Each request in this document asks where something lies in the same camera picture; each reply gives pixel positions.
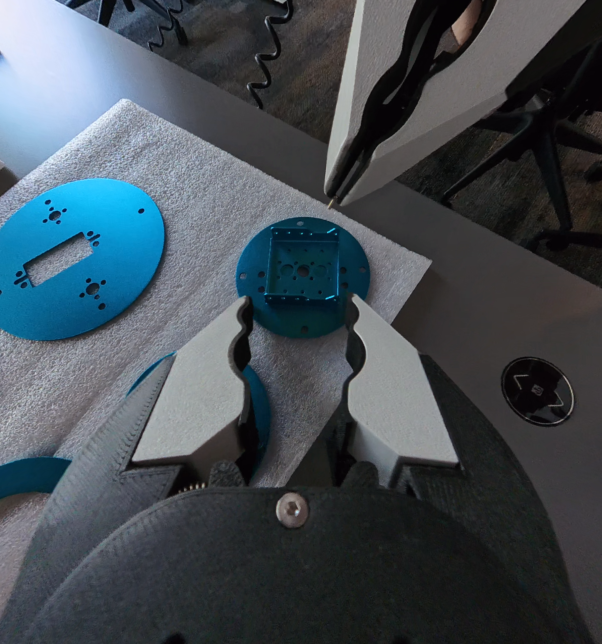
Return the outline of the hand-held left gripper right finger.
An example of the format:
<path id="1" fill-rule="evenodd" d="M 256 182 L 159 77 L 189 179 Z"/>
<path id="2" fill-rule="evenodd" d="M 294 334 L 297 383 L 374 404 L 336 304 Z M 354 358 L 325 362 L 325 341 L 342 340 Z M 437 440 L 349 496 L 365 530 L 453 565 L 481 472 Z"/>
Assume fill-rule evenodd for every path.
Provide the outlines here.
<path id="1" fill-rule="evenodd" d="M 404 466 L 456 476 L 458 455 L 418 351 L 356 294 L 348 295 L 345 325 L 353 372 L 325 426 L 332 483 L 363 461 L 386 488 Z"/>

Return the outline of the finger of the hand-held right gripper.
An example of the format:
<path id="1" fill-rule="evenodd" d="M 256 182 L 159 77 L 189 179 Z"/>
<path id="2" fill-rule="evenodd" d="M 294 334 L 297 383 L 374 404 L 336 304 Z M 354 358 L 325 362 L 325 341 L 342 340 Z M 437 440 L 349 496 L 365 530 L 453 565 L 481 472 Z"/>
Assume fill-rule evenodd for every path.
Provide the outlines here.
<path id="1" fill-rule="evenodd" d="M 433 1 L 357 1 L 330 133 L 325 194 L 358 199 L 429 154 L 409 117 L 432 68 Z"/>
<path id="2" fill-rule="evenodd" d="M 441 36 L 469 1 L 434 1 L 432 68 L 409 132 L 432 133 L 429 154 L 507 99 L 507 86 L 578 12 L 583 1 L 490 1 L 471 40 L 435 60 Z"/>

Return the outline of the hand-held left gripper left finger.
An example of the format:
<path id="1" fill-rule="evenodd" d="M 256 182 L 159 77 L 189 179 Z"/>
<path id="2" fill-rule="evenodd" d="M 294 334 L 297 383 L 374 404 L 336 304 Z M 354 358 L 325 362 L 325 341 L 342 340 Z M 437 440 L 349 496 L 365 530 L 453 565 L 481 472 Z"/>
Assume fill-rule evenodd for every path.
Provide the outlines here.
<path id="1" fill-rule="evenodd" d="M 131 458 L 135 466 L 183 464 L 207 482 L 217 461 L 252 455 L 258 432 L 242 373 L 252 326 L 253 304 L 243 296 L 176 351 Z"/>

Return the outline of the small blue perforated disc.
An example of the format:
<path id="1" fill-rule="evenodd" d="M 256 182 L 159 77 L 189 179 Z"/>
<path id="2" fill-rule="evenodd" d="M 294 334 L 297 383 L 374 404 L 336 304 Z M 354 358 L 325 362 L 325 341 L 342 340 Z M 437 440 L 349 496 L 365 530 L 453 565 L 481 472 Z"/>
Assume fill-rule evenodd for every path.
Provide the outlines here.
<path id="1" fill-rule="evenodd" d="M 336 228 L 339 232 L 338 301 L 329 305 L 269 305 L 265 286 L 271 228 L 302 227 L 317 232 Z M 353 235 L 336 223 L 319 218 L 290 218 L 261 230 L 242 251 L 236 269 L 239 296 L 249 296 L 254 307 L 254 320 L 267 330 L 286 337 L 320 337 L 344 324 L 347 295 L 367 297 L 370 267 L 364 250 Z"/>
<path id="2" fill-rule="evenodd" d="M 248 364 L 242 373 L 250 386 L 251 404 L 255 417 L 255 427 L 258 432 L 258 445 L 252 450 L 251 456 L 245 451 L 238 459 L 237 465 L 246 482 L 250 482 L 265 456 L 270 435 L 271 409 L 265 387 L 257 372 Z"/>

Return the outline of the blue metal U bracket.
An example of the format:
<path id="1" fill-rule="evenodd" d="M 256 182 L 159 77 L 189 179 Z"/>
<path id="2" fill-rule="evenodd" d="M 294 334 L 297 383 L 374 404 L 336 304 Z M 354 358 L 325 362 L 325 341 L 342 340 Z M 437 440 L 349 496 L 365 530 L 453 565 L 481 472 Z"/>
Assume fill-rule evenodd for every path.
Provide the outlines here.
<path id="1" fill-rule="evenodd" d="M 339 232 L 271 228 L 265 301 L 329 305 L 338 301 Z"/>

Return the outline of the black round desk control panel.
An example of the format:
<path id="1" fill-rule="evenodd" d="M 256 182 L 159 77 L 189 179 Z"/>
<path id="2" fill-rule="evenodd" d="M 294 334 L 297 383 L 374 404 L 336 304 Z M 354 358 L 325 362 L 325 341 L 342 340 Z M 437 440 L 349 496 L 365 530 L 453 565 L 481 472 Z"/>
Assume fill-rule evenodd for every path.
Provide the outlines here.
<path id="1" fill-rule="evenodd" d="M 541 358 L 511 361 L 502 373 L 501 389 L 514 413 L 538 426 L 559 425 L 575 406 L 575 394 L 567 377 Z"/>

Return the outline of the black office chair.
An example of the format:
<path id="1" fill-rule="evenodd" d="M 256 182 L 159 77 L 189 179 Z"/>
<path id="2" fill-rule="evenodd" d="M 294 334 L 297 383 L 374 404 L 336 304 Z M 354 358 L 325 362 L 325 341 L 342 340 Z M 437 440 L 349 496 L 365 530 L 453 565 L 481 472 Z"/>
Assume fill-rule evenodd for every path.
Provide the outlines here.
<path id="1" fill-rule="evenodd" d="M 563 181 L 557 145 L 602 156 L 602 140 L 586 133 L 573 122 L 583 113 L 602 111 L 602 38 L 576 58 L 578 65 L 567 77 L 567 84 L 542 98 L 542 90 L 531 95 L 526 107 L 514 111 L 498 110 L 483 118 L 475 127 L 509 133 L 511 139 L 487 157 L 462 179 L 447 189 L 440 203 L 450 207 L 450 199 L 503 160 L 512 162 L 531 150 L 546 185 L 559 222 L 558 230 L 542 230 L 522 245 L 536 253 L 541 242 L 550 251 L 562 251 L 570 245 L 602 249 L 602 233 L 573 230 L 569 201 Z M 588 181 L 602 179 L 602 161 L 586 172 Z"/>

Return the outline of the blue disc with rectangular slot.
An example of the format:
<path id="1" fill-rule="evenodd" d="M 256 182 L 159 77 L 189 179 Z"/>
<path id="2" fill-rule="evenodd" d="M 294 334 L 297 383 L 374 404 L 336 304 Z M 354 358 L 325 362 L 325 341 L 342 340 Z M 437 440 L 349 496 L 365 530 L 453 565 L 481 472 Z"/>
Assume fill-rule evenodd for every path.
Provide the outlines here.
<path id="1" fill-rule="evenodd" d="M 152 198 L 125 181 L 72 181 L 32 199 L 0 228 L 0 328 L 52 341 L 105 324 L 152 279 L 164 230 Z M 33 285 L 30 262 L 75 237 L 91 253 Z"/>

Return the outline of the white foam mat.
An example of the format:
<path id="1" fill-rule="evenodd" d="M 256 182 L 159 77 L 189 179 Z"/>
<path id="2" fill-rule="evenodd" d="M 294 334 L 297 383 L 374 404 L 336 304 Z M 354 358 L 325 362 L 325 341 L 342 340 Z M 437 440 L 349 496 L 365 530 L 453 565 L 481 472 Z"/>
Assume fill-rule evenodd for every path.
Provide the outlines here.
<path id="1" fill-rule="evenodd" d="M 100 176 L 133 183 L 152 197 L 165 222 L 162 262 L 134 305 L 90 334 L 33 342 L 0 329 L 0 464 L 74 457 L 145 368 L 236 300 L 239 256 L 268 224 L 313 216 L 351 232 L 370 262 L 367 303 L 389 323 L 431 263 L 127 100 L 1 197 L 0 227 L 42 192 Z M 351 372 L 346 338 L 345 328 L 303 341 L 254 327 L 251 364 L 273 411 L 254 486 L 287 482 L 336 409 Z M 47 498 L 0 501 L 0 615 Z"/>

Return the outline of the black saddle stool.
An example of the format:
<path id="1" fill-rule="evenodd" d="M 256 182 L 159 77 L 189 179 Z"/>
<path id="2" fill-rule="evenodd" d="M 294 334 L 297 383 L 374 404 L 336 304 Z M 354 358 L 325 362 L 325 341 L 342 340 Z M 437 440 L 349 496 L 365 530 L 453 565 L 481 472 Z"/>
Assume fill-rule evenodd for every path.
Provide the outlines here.
<path id="1" fill-rule="evenodd" d="M 157 51 L 165 44 L 189 44 L 177 15 L 182 1 L 61 1 L 61 4 L 136 44 Z"/>

